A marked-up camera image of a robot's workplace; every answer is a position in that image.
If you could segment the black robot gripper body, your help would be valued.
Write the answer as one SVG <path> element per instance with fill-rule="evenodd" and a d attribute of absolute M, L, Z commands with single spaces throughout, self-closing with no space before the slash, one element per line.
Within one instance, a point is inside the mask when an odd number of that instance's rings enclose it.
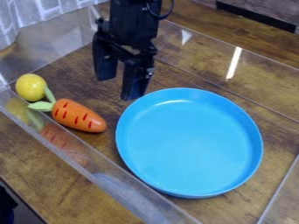
<path fill-rule="evenodd" d="M 157 54 L 152 40 L 157 35 L 158 21 L 164 19 L 162 0 L 110 0 L 109 18 L 95 20 L 97 32 L 110 44 L 117 61 L 136 55 Z"/>

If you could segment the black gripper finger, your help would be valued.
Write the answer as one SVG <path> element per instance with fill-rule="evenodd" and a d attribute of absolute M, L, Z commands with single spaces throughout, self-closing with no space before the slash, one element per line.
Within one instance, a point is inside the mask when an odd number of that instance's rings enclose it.
<path fill-rule="evenodd" d="M 91 58 L 97 80 L 113 79 L 117 73 L 117 58 L 112 54 L 110 44 L 99 33 L 95 33 L 91 39 Z"/>
<path fill-rule="evenodd" d="M 154 74 L 152 56 L 136 55 L 124 62 L 121 100 L 129 101 L 145 94 L 149 80 Z"/>

